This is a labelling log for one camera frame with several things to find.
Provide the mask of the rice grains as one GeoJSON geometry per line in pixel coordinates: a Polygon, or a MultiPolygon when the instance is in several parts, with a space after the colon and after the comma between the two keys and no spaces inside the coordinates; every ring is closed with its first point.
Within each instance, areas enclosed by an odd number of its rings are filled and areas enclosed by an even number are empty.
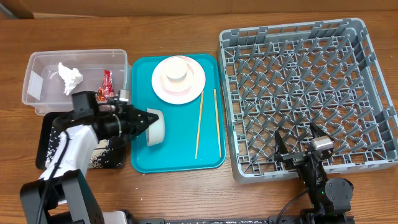
{"type": "MultiPolygon", "coordinates": [[[[55,128],[51,128],[48,148],[46,152],[46,158],[44,162],[45,168],[47,168],[50,165],[59,143],[60,143],[60,133],[57,130],[55,130],[55,128]]],[[[91,155],[88,168],[89,169],[103,168],[104,163],[107,163],[108,161],[107,156],[112,150],[113,149],[111,148],[110,141],[108,139],[101,140],[97,145],[97,148],[93,151],[91,155]]]]}

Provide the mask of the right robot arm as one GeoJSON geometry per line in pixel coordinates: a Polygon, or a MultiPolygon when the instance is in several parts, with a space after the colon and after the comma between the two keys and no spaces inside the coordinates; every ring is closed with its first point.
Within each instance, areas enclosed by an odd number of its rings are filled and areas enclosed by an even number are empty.
{"type": "Polygon", "coordinates": [[[307,151],[292,153],[285,146],[278,131],[275,131],[275,160],[285,164],[287,170],[296,170],[305,190],[293,198],[279,212],[276,223],[354,223],[346,216],[351,210],[353,184],[344,178],[329,179],[323,161],[334,151],[335,140],[322,131],[314,122],[310,123],[313,139],[307,151]],[[296,217],[284,217],[284,212],[300,197],[307,194],[312,208],[304,208],[296,217]]]}

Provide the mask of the white label sticker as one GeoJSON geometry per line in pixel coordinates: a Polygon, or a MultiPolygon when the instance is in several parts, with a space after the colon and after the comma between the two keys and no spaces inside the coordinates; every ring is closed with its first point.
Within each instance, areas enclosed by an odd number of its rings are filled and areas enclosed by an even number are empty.
{"type": "Polygon", "coordinates": [[[43,78],[34,71],[31,71],[27,94],[34,97],[36,100],[40,100],[42,85],[43,78]]]}

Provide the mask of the white bowl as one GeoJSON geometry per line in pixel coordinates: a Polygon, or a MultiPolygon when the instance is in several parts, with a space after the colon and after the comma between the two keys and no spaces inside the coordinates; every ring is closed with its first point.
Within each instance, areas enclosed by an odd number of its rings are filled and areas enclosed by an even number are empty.
{"type": "Polygon", "coordinates": [[[156,114],[159,118],[146,129],[146,142],[149,147],[163,142],[165,137],[164,115],[159,110],[147,109],[147,112],[156,114]]]}

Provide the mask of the wooden chopstick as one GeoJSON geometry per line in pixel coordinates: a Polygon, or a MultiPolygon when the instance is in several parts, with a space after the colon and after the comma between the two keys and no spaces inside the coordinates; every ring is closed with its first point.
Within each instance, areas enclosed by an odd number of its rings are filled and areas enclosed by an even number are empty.
{"type": "Polygon", "coordinates": [[[220,138],[220,123],[219,123],[219,116],[218,116],[218,101],[217,101],[217,93],[216,89],[213,89],[213,96],[215,102],[215,117],[216,117],[216,128],[217,128],[217,138],[218,138],[218,152],[219,157],[221,158],[221,138],[220,138]]]}
{"type": "Polygon", "coordinates": [[[201,92],[201,99],[200,99],[200,111],[199,111],[199,117],[198,117],[197,140],[196,140],[196,147],[195,147],[195,159],[198,158],[198,148],[199,148],[200,130],[201,130],[201,118],[202,118],[202,111],[203,111],[203,97],[204,97],[204,90],[201,92]]]}

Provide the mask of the pale green cup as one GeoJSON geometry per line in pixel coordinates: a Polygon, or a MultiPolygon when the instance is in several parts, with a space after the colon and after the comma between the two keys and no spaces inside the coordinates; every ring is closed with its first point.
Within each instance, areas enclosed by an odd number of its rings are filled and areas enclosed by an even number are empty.
{"type": "Polygon", "coordinates": [[[180,81],[185,78],[188,65],[180,57],[170,57],[164,62],[163,74],[172,81],[180,81]]]}

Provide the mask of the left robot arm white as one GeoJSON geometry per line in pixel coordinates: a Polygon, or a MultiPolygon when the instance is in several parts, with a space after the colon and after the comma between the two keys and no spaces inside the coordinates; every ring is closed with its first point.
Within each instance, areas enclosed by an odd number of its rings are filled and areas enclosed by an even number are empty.
{"type": "Polygon", "coordinates": [[[74,109],[53,121],[60,135],[55,155],[42,175],[24,184],[20,199],[28,223],[137,223],[127,210],[102,212],[85,175],[101,140],[129,141],[160,128],[155,144],[165,135],[159,110],[139,110],[120,97],[108,99],[111,110],[100,111],[96,92],[72,94],[74,109]]]}

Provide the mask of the clear plastic bin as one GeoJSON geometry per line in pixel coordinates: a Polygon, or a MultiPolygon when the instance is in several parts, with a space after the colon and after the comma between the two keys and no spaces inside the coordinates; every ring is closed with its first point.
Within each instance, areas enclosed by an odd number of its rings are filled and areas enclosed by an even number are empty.
{"type": "Polygon", "coordinates": [[[103,82],[104,70],[111,71],[113,90],[129,89],[131,66],[123,49],[58,50],[35,52],[30,56],[25,71],[22,102],[35,108],[38,115],[64,112],[73,109],[72,96],[64,94],[65,84],[58,74],[58,64],[77,68],[83,81],[71,93],[98,91],[103,82]],[[27,94],[31,71],[43,78],[40,100],[27,94]]]}

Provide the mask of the crumpled white tissue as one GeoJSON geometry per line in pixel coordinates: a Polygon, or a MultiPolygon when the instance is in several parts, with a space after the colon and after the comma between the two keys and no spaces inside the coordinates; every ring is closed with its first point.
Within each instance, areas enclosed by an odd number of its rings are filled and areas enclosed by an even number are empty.
{"type": "Polygon", "coordinates": [[[64,94],[67,96],[73,91],[73,89],[83,81],[83,75],[77,68],[68,68],[61,62],[58,64],[58,74],[62,78],[65,84],[64,94]]]}

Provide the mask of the grey dishwasher rack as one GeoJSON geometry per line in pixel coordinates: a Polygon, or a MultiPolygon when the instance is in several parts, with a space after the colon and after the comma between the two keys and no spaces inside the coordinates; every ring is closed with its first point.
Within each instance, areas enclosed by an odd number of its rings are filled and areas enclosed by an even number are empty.
{"type": "Polygon", "coordinates": [[[235,181],[296,177],[274,159],[274,134],[303,152],[311,123],[335,140],[329,173],[397,164],[397,113],[361,19],[227,29],[219,43],[235,181]]]}

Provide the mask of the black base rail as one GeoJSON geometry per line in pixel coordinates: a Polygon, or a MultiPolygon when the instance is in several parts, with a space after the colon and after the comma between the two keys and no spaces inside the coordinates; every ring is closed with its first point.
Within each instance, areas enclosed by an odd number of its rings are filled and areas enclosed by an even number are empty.
{"type": "MultiPolygon", "coordinates": [[[[202,220],[164,220],[163,218],[146,218],[136,219],[133,223],[139,224],[275,224],[277,223],[277,216],[269,216],[268,218],[234,218],[234,219],[202,219],[202,220]]],[[[332,221],[326,221],[318,219],[318,222],[312,223],[349,223],[354,224],[354,217],[346,217],[346,221],[339,219],[332,219],[332,221]]],[[[283,216],[278,223],[281,224],[299,224],[299,223],[310,223],[305,222],[299,216],[283,216]]]]}

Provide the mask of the black tray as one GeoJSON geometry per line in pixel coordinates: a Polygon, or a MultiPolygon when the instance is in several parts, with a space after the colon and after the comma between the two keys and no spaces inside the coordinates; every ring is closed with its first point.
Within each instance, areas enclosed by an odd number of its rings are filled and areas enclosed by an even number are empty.
{"type": "MultiPolygon", "coordinates": [[[[46,158],[51,128],[53,128],[53,120],[61,114],[62,112],[51,112],[46,114],[43,118],[39,145],[35,159],[35,165],[40,170],[46,169],[44,167],[44,162],[46,158]]],[[[121,169],[124,165],[124,160],[126,157],[125,148],[122,147],[123,141],[120,141],[118,138],[111,138],[109,139],[109,141],[113,150],[108,154],[108,161],[107,163],[104,163],[104,167],[102,169],[121,169]]]]}

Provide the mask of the large pink plate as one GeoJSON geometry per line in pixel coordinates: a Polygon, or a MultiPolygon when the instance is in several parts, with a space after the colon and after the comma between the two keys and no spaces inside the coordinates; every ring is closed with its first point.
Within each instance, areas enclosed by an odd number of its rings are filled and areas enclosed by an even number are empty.
{"type": "Polygon", "coordinates": [[[192,70],[193,73],[193,80],[192,85],[189,89],[174,93],[171,91],[167,91],[165,88],[162,87],[160,82],[160,74],[164,66],[164,62],[170,58],[167,57],[163,61],[161,61],[154,69],[152,73],[152,88],[155,94],[163,101],[174,104],[174,105],[182,105],[185,103],[189,103],[201,95],[201,92],[204,90],[205,83],[206,83],[206,75],[205,71],[202,66],[194,59],[183,56],[183,55],[176,55],[172,57],[180,57],[186,61],[188,67],[192,70]]]}

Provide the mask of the red snack wrapper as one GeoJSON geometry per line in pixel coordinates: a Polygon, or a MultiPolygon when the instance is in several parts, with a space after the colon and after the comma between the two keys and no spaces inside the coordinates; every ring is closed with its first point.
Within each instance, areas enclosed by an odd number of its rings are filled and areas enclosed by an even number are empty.
{"type": "Polygon", "coordinates": [[[103,82],[99,87],[96,95],[96,99],[98,101],[106,101],[108,98],[112,98],[114,96],[111,71],[104,70],[103,82]]]}

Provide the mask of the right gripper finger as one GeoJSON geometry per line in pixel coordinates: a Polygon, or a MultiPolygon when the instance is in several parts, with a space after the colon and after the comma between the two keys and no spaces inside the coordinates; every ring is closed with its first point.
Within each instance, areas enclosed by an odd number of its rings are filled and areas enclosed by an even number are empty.
{"type": "Polygon", "coordinates": [[[285,146],[284,140],[282,139],[279,131],[275,132],[275,154],[277,156],[288,154],[288,150],[285,146]]]}
{"type": "Polygon", "coordinates": [[[320,137],[330,137],[327,133],[325,133],[316,123],[313,121],[310,122],[310,130],[312,137],[320,138],[320,137]]]}

